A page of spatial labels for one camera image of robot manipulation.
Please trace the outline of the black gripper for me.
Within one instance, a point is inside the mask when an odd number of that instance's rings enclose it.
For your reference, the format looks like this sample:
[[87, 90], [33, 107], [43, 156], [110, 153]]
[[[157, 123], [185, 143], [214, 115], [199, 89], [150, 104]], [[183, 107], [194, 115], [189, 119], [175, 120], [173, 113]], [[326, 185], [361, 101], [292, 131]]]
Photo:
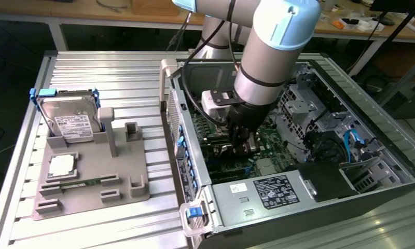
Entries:
[[273, 105], [253, 105], [248, 102], [234, 104], [229, 111], [229, 130], [232, 138], [249, 138], [262, 126]]

